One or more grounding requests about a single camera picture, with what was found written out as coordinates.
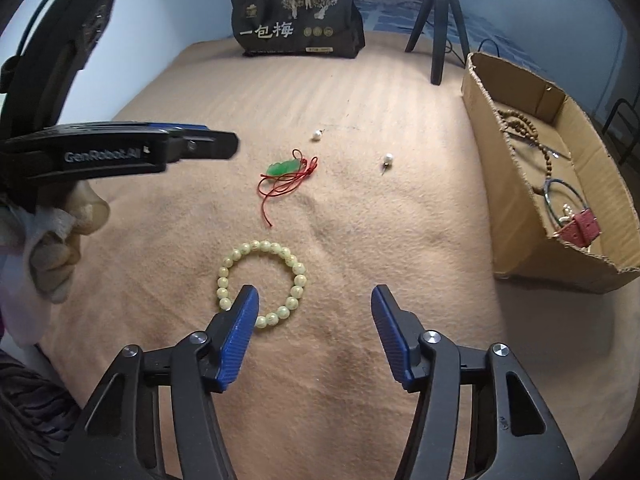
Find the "gloved left hand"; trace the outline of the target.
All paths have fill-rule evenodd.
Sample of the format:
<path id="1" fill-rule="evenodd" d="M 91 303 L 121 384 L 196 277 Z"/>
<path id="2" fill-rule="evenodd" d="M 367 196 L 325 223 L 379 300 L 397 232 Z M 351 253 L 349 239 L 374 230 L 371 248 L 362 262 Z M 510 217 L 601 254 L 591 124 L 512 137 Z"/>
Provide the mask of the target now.
<path id="1" fill-rule="evenodd" d="M 87 181 L 40 188 L 33 212 L 1 201 L 1 331 L 36 344 L 70 296 L 80 239 L 106 225 L 108 203 Z"/>

